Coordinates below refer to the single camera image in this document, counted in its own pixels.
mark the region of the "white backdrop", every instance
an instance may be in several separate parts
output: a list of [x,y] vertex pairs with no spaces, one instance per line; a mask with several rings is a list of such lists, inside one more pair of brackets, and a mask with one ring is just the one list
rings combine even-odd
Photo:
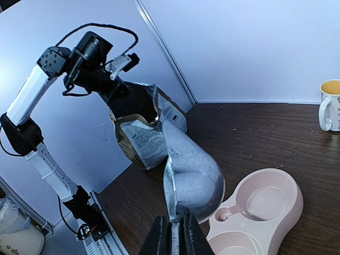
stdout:
[[142,0],[198,101],[318,103],[340,78],[338,0]]
[[[121,77],[157,82],[185,111],[190,109],[186,94],[131,1],[26,0],[0,14],[0,113],[6,112],[44,50],[72,29],[89,22],[115,24],[135,31],[140,42],[132,52],[141,61]],[[131,35],[112,29],[90,30],[114,45],[108,59],[120,54],[134,40]],[[72,35],[62,46],[72,49],[85,32],[86,29]],[[64,172],[88,191],[100,192],[130,161],[116,143],[108,108],[100,97],[95,93],[84,98],[63,97],[64,89],[59,78],[33,111],[32,119],[41,127],[47,148]],[[10,149],[4,134],[2,141]],[[0,151],[0,174],[52,224],[60,219],[55,192],[25,159]]]

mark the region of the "brown table surface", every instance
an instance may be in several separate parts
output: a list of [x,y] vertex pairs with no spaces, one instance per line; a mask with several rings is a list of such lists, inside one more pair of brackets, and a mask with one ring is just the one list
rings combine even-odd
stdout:
[[[198,104],[187,115],[189,136],[219,163],[227,199],[241,179],[280,167],[299,184],[302,216],[278,254],[340,254],[340,136],[320,132],[318,106]],[[128,252],[137,254],[157,215],[167,214],[164,164],[131,165],[98,199]],[[208,232],[208,224],[202,229]]]

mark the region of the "wire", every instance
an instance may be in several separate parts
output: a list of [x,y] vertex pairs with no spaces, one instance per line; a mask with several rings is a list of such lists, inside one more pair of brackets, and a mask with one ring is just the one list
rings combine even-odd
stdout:
[[72,233],[76,234],[79,240],[82,241],[82,240],[85,240],[86,238],[88,238],[88,237],[91,235],[92,231],[90,231],[88,235],[83,235],[83,234],[80,232],[81,229],[82,229],[84,226],[88,226],[88,225],[87,225],[87,224],[83,224],[83,225],[81,225],[81,227],[78,229],[78,231],[75,231],[73,228],[71,228],[71,227],[69,226],[69,224],[67,223],[66,219],[64,218],[64,215],[63,215],[63,212],[62,212],[62,204],[61,204],[61,201],[60,201],[60,197],[59,197],[59,196],[58,196],[58,203],[59,203],[59,212],[60,212],[60,216],[62,217],[62,220],[63,220],[63,222],[65,223],[66,227],[67,227]]
[[97,224],[92,228],[91,233],[96,229]]
[[63,222],[65,223],[66,227],[68,227],[68,229],[70,231],[72,231],[74,234],[78,235],[78,232],[76,232],[75,230],[73,230],[73,228],[71,228],[69,226],[69,224],[66,222],[65,218],[64,218],[64,215],[63,215],[63,212],[62,212],[62,204],[60,202],[60,197],[58,196],[58,202],[59,202],[59,212],[60,212],[60,216],[62,217],[62,220]]
[[113,62],[113,61],[114,61],[114,59],[112,59],[112,60],[106,62],[106,63],[105,63],[105,66],[107,66],[109,63],[111,63],[111,62]]
[[2,126],[0,125],[0,146],[1,146],[1,148],[3,149],[3,151],[4,151],[5,153],[7,153],[8,155],[13,156],[13,157],[23,157],[23,155],[20,155],[20,154],[12,154],[12,153],[8,152],[8,151],[5,149],[5,147],[4,147],[4,146],[2,145],[2,143],[1,143],[1,129],[2,129]]
[[116,30],[123,31],[123,32],[126,32],[126,33],[129,33],[129,34],[133,35],[134,36],[134,43],[129,48],[127,48],[127,50],[124,51],[122,53],[122,55],[124,55],[126,52],[128,52],[130,49],[132,49],[138,43],[138,36],[137,36],[137,34],[135,32],[133,32],[132,30],[130,30],[130,29],[121,28],[121,27],[118,27],[116,25],[111,25],[111,24],[87,23],[87,24],[81,25],[80,27],[78,27],[76,29],[73,29],[66,36],[64,36],[55,46],[56,47],[59,46],[67,37],[69,37],[73,33],[77,32],[78,30],[83,29],[85,27],[90,27],[90,26],[100,27],[100,28],[112,28],[112,29],[116,29]]
[[51,227],[51,230],[52,230],[52,233],[51,233],[51,238],[53,238],[54,237],[54,228],[52,227],[52,225],[50,224],[50,223],[48,223],[48,225]]
[[84,96],[88,96],[89,94],[92,93],[92,91],[88,92],[87,94],[75,94],[75,93],[69,93],[69,91],[71,91],[72,89],[68,89],[68,90],[65,90],[63,91],[63,96],[64,97],[67,97],[67,96],[70,96],[70,97],[84,97]]

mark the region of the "robotic arm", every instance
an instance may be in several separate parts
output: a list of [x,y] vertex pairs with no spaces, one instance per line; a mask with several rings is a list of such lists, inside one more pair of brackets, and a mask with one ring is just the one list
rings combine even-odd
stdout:
[[[84,96],[94,91],[108,106],[112,100],[127,96],[129,90],[118,73],[133,68],[139,58],[135,53],[120,55],[109,62],[106,70],[106,56],[111,48],[112,44],[93,32],[87,32],[72,51],[65,47],[49,47],[37,61],[7,113],[0,117],[13,149],[33,164],[73,216],[87,224],[87,230],[83,231],[85,235],[81,237],[92,232],[95,241],[108,231],[105,220],[95,207],[88,204],[90,197],[86,191],[67,177],[54,161],[44,144],[41,129],[30,115],[46,90],[63,73],[66,73],[65,96]],[[70,93],[75,85],[85,88],[87,94]]]

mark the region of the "white mug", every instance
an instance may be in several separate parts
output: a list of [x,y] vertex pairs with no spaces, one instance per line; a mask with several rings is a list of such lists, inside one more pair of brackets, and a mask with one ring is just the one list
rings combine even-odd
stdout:
[[340,80],[329,80],[321,85],[319,124],[324,131],[340,131]]

